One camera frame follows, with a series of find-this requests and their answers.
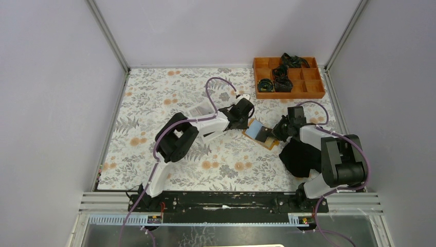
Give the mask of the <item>black credit card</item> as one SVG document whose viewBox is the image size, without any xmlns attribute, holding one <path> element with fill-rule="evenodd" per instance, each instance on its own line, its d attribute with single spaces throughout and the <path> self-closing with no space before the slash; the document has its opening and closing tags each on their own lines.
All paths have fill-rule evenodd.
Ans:
<svg viewBox="0 0 436 247">
<path fill-rule="evenodd" d="M 265 143 L 268 140 L 268 138 L 270 138 L 271 131 L 272 129 L 270 128 L 262 127 L 257 133 L 255 140 Z"/>
</svg>

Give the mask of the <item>yellow leather card holder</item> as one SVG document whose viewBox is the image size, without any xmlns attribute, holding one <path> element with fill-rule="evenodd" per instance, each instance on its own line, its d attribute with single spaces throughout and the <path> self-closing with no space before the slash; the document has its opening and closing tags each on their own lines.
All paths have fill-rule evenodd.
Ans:
<svg viewBox="0 0 436 247">
<path fill-rule="evenodd" d="M 248 129 L 243 130 L 242 134 L 268 150 L 272 150 L 280 143 L 271 135 L 272 129 L 264 126 L 257 119 L 251 119 L 248 122 Z"/>
</svg>

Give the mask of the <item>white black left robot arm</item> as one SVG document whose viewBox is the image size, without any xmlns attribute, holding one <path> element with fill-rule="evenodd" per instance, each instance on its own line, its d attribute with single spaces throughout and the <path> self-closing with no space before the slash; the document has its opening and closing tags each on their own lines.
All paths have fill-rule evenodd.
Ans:
<svg viewBox="0 0 436 247">
<path fill-rule="evenodd" d="M 182 160 L 197 137 L 209 142 L 228 130 L 248 129 L 248 120 L 254 114 L 254 105 L 247 94 L 237 95 L 236 102 L 229 107 L 214 109 L 214 113 L 188 118 L 176 113 L 155 137 L 153 156 L 157 163 L 149 178 L 138 189 L 138 198 L 130 199 L 132 206 L 140 205 L 146 211 L 159 206 L 158 196 L 164 191 L 173 164 Z"/>
</svg>

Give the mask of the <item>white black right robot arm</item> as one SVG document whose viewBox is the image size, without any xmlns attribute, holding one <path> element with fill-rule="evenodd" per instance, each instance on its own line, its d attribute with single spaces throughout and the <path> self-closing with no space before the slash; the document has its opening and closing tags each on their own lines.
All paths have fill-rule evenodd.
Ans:
<svg viewBox="0 0 436 247">
<path fill-rule="evenodd" d="M 307 177 L 311 170 L 318 176 L 299 185 L 296 208 L 307 212 L 315 199 L 337 190 L 360 190 L 370 176 L 367 158 L 357 135 L 340 135 L 306 120 L 302 106 L 289 107 L 287 115 L 270 134 L 287 142 L 280 159 L 295 177 Z"/>
</svg>

